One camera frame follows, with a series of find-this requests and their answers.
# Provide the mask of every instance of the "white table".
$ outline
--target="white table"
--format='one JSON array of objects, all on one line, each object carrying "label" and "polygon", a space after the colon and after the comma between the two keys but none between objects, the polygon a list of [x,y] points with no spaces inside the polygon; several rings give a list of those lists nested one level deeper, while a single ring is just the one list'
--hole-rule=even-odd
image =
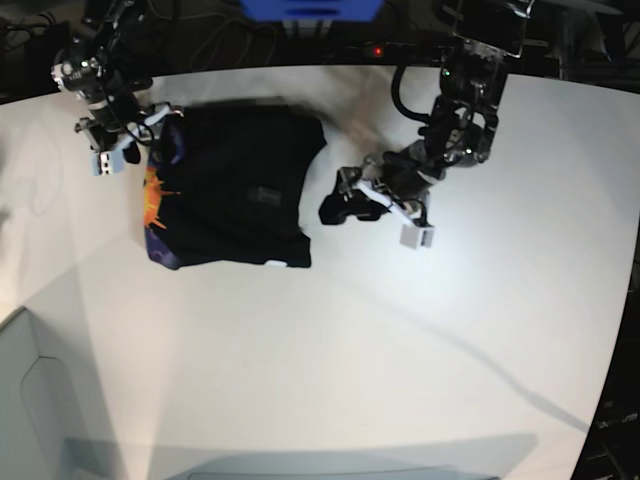
[{"label": "white table", "polygon": [[[317,217],[338,167],[416,138],[392,106],[391,74],[156,81],[158,101],[283,96],[333,119],[300,205],[306,271],[151,263],[143,169],[90,175],[72,131],[84,107],[57,94],[0,108],[0,301],[27,306],[41,354],[68,366],[83,419],[70,435],[111,458],[109,475],[451,466],[464,480],[570,477],[629,281],[640,97],[510,77],[490,161],[433,190],[433,247],[412,251],[389,215],[341,227]],[[409,70],[405,102],[430,111],[437,79]]]}]

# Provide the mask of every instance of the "blue object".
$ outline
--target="blue object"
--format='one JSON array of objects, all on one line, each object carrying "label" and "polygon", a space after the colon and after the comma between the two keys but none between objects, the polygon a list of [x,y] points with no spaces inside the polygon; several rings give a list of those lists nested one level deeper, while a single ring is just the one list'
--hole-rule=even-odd
[{"label": "blue object", "polygon": [[91,153],[91,171],[94,177],[114,175],[124,171],[124,153],[122,150]]},{"label": "blue object", "polygon": [[242,0],[259,22],[281,20],[373,20],[384,0]]}]

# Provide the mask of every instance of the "black t-shirt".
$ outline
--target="black t-shirt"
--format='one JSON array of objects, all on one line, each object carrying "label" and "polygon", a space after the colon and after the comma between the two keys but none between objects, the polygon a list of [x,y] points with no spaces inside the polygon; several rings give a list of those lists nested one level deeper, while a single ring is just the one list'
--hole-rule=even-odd
[{"label": "black t-shirt", "polygon": [[158,205],[145,214],[150,258],[173,269],[218,260],[310,267],[298,204],[324,145],[320,121],[288,107],[190,108],[168,118],[147,169],[145,189],[156,192],[147,211]]}]

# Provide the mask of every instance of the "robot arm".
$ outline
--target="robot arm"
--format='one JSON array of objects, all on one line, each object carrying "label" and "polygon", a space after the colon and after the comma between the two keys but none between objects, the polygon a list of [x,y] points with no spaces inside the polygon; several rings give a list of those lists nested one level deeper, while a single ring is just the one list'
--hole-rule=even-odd
[{"label": "robot arm", "polygon": [[137,145],[151,145],[151,126],[171,110],[143,109],[134,93],[150,88],[152,80],[132,77],[121,61],[122,42],[143,20],[146,2],[115,0],[107,10],[95,7],[87,5],[91,14],[85,16],[84,34],[76,34],[59,54],[51,74],[61,90],[76,93],[86,104],[90,116],[81,118],[75,131],[89,140],[94,172],[108,175],[122,170],[125,161],[139,163]]},{"label": "robot arm", "polygon": [[334,191],[320,208],[323,224],[338,225],[350,215],[375,221],[390,212],[403,223],[403,244],[428,245],[430,188],[444,180],[449,168],[472,167],[489,158],[508,76],[505,56],[520,55],[533,2],[459,2],[454,34],[460,41],[443,61],[441,95],[431,115],[409,110],[400,99],[403,66],[391,85],[398,111],[424,124],[418,130],[421,138],[400,152],[371,154],[359,167],[340,169]]}]

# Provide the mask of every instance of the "orange graphic print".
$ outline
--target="orange graphic print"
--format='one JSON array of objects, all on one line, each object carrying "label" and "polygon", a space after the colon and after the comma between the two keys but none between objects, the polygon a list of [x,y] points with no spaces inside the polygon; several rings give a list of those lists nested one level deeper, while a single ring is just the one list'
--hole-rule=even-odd
[{"label": "orange graphic print", "polygon": [[162,203],[162,197],[167,195],[179,195],[179,192],[165,192],[162,190],[162,183],[156,176],[156,169],[147,167],[144,175],[144,226],[148,227],[152,223],[160,228],[167,229],[166,225],[160,222],[158,211]]}]

